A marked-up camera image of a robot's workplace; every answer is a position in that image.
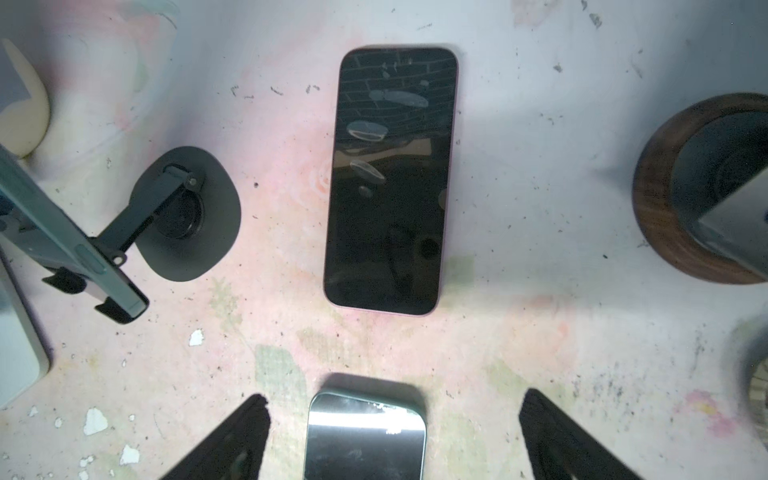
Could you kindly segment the purple-cased black phone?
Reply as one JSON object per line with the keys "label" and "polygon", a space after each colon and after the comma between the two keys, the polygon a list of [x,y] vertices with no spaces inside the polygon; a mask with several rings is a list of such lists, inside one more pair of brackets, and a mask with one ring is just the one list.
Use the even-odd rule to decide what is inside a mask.
{"label": "purple-cased black phone", "polygon": [[436,307],[458,70],[441,46],[343,57],[323,274],[333,304],[414,316]]}

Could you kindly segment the teal-edged phone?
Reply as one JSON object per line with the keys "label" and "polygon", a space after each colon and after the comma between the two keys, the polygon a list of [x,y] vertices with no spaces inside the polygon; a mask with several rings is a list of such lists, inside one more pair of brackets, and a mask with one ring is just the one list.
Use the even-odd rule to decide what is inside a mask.
{"label": "teal-edged phone", "polygon": [[148,298],[122,272],[125,244],[87,236],[22,168],[1,149],[1,235],[49,275],[45,284],[70,295],[93,287],[96,306],[118,324],[129,324],[148,308]]}

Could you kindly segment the wooden base metal stand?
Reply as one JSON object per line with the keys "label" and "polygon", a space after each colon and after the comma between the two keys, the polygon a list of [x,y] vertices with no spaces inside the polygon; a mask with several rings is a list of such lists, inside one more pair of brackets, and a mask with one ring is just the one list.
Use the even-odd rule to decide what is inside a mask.
{"label": "wooden base metal stand", "polygon": [[767,98],[733,93],[672,116],[650,138],[632,204],[648,244],[700,280],[767,279]]}

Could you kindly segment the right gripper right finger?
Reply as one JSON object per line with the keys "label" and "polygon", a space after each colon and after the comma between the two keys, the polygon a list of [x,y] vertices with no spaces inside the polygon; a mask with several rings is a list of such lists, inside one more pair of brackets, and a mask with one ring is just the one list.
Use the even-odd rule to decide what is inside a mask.
{"label": "right gripper right finger", "polygon": [[537,389],[526,391],[518,419],[536,480],[640,479]]}

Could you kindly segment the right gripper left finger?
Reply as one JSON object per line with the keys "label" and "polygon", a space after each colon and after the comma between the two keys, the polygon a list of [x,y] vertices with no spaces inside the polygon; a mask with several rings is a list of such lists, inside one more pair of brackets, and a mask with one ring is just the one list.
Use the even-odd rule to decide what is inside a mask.
{"label": "right gripper left finger", "polygon": [[254,394],[162,479],[257,480],[270,426],[268,401],[264,396]]}

